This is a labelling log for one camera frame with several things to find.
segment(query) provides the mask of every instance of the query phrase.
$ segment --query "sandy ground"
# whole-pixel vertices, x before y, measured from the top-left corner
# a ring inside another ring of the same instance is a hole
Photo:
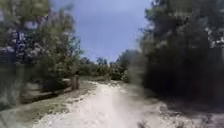
[[[194,128],[200,124],[197,119],[164,114],[163,103],[141,98],[141,90],[135,87],[91,83],[97,87],[90,94],[67,99],[69,113],[47,115],[33,128]]]

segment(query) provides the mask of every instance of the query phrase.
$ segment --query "blue sky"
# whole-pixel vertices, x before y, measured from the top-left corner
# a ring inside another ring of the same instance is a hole
[[[144,10],[150,0],[57,0],[74,4],[72,15],[85,56],[114,61],[126,49],[137,48],[140,28],[146,26]]]

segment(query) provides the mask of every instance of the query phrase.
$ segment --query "tree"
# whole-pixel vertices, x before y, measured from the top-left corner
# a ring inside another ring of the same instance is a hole
[[[223,9],[220,0],[153,1],[140,41],[148,61],[144,86],[159,95],[214,98],[223,70]]]
[[[131,65],[132,61],[137,59],[138,51],[136,50],[126,50],[123,52],[117,59],[117,63],[120,67],[120,72],[128,70],[128,67]]]
[[[121,80],[120,67],[116,62],[110,63],[109,74],[112,80]]]
[[[108,69],[109,69],[107,60],[102,57],[99,57],[97,58],[96,62],[98,64],[98,69],[97,69],[98,75],[105,76],[108,73]]]
[[[22,79],[21,85],[32,76],[51,81],[55,89],[52,82],[75,73],[82,51],[68,10],[53,9],[50,0],[1,0],[0,11],[0,50],[10,56],[5,65]]]
[[[79,72],[82,76],[98,76],[97,65],[87,57],[80,59]]]

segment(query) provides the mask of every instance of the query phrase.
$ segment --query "forest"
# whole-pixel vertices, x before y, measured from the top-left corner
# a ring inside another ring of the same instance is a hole
[[[28,83],[54,92],[65,88],[62,79],[76,75],[135,83],[162,97],[224,100],[224,1],[153,0],[139,48],[115,62],[84,56],[70,10],[55,9],[50,0],[0,1],[3,104],[20,102]]]

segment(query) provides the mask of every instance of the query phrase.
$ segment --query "gravel road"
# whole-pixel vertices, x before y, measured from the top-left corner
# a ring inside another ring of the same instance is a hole
[[[91,83],[95,90],[67,99],[69,113],[47,115],[33,128],[194,128],[200,124],[197,119],[164,114],[161,110],[166,106],[141,98],[137,87]]]

